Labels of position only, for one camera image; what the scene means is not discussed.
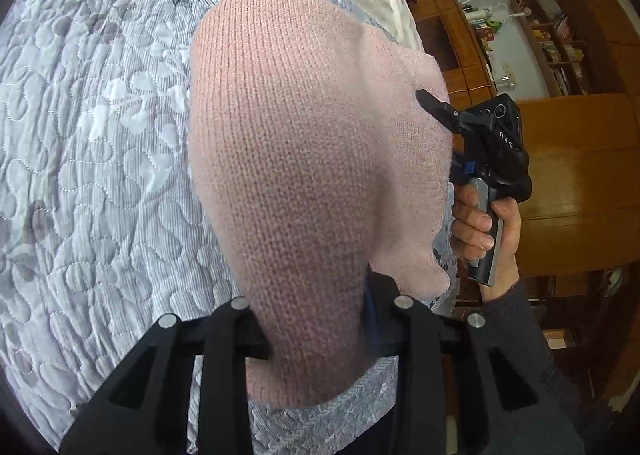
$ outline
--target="knitted garment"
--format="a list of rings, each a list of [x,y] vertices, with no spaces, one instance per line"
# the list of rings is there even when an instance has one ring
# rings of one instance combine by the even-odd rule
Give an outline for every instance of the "knitted garment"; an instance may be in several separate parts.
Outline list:
[[[248,360],[258,401],[326,401],[362,375],[367,262],[405,294],[448,278],[431,243],[450,135],[415,91],[440,70],[325,0],[223,0],[191,51],[196,193],[273,349]]]

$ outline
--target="wrist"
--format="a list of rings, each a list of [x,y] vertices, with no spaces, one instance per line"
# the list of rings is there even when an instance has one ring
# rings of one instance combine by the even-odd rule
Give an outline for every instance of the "wrist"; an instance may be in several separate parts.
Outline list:
[[[499,258],[498,265],[496,265],[494,286],[480,286],[482,301],[488,302],[503,296],[519,279],[520,272],[518,271],[515,255]]]

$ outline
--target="dark sleeve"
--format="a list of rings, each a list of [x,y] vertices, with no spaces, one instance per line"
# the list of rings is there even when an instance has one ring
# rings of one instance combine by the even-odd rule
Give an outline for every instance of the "dark sleeve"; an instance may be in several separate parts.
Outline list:
[[[484,304],[481,313],[497,331],[498,343],[516,369],[539,379],[562,412],[577,425],[580,393],[556,369],[524,284],[519,281],[502,297]]]

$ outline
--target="quilted bedspread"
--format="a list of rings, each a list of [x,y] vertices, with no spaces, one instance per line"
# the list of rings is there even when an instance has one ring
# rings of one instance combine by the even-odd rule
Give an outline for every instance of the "quilted bedspread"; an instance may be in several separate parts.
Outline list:
[[[160,315],[239,294],[186,148],[191,37],[218,1],[17,0],[0,28],[0,363],[54,447]],[[450,220],[434,248],[454,279]],[[317,408],[250,402],[255,452],[344,447],[392,406],[395,362]]]

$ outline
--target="human hand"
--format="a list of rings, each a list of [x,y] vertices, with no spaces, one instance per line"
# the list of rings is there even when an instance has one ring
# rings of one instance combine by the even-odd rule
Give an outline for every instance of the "human hand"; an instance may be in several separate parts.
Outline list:
[[[451,247],[463,261],[484,258],[494,247],[494,239],[486,234],[491,229],[491,218],[476,208],[478,191],[473,186],[455,186],[456,202],[453,204],[455,221],[451,226]],[[522,220],[517,202],[501,199],[492,202],[494,213],[504,221],[502,239],[493,287],[480,286],[483,301],[490,301],[505,294],[520,278],[515,253],[520,243]]]

